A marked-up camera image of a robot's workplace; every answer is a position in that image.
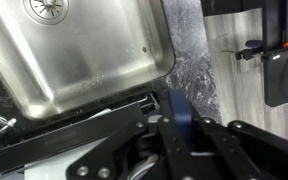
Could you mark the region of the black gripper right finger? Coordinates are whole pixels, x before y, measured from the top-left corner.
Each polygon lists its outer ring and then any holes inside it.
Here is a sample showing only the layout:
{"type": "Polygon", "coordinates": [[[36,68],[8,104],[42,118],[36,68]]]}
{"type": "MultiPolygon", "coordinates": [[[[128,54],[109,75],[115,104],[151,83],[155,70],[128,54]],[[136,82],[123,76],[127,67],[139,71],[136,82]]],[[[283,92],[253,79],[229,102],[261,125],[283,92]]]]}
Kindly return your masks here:
{"type": "Polygon", "coordinates": [[[197,129],[233,180],[288,180],[288,140],[240,120],[225,127],[201,118],[197,129]]]}

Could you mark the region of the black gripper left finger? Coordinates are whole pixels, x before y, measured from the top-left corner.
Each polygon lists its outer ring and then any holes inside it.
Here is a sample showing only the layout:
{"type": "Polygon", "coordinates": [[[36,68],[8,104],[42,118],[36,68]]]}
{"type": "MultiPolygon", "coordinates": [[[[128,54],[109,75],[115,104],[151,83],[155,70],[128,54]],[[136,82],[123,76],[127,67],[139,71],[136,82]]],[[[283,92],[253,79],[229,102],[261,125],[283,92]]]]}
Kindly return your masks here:
{"type": "Polygon", "coordinates": [[[139,108],[131,121],[67,168],[67,180],[144,180],[160,160],[153,145],[158,104],[139,108]]]}

